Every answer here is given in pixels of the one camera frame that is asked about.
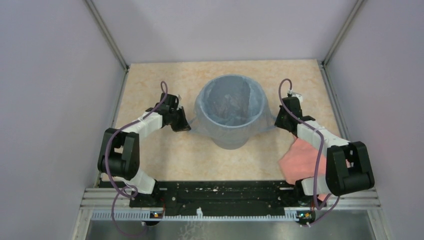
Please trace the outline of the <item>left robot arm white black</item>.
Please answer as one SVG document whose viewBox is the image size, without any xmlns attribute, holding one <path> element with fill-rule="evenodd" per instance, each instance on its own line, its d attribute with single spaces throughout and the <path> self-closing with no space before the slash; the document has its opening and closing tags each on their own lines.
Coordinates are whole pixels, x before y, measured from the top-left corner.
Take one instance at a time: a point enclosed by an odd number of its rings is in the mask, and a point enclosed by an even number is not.
<svg viewBox="0 0 424 240">
<path fill-rule="evenodd" d="M 156 180 L 140 167 L 140 144 L 165 126 L 170 126 L 174 132 L 191 129 L 178 95 L 162 93 L 161 100 L 136 120 L 119 129 L 108 128 L 97 161 L 101 173 L 123 181 L 134 194 L 141 194 L 141 200 L 149 207 L 160 202 L 161 194 L 155 190 Z"/>
</svg>

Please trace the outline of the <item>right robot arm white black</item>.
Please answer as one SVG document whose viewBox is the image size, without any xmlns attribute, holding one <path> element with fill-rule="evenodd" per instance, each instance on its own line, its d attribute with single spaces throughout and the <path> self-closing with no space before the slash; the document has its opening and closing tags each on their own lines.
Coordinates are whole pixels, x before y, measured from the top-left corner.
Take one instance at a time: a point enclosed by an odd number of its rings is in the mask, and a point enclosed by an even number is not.
<svg viewBox="0 0 424 240">
<path fill-rule="evenodd" d="M 294 135 L 279 160 L 285 180 L 295 186 L 293 200 L 307 206 L 314 196 L 343 196 L 371 189 L 375 178 L 366 145 L 350 142 L 303 115 L 296 95 L 282 98 L 275 126 Z"/>
</svg>

